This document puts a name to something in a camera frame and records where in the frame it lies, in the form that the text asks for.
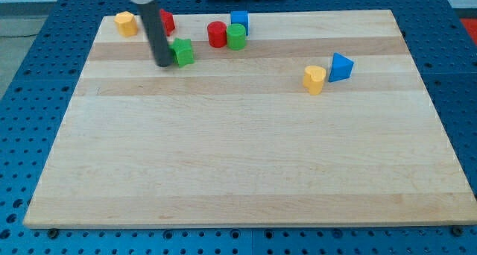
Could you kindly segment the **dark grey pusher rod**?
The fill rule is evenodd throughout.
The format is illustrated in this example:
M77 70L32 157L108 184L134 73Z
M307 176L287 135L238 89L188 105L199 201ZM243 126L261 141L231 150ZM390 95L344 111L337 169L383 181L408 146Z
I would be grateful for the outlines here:
M155 64L158 67L170 66L173 63L173 57L168 46L157 3L152 1L147 4L138 4L137 7Z

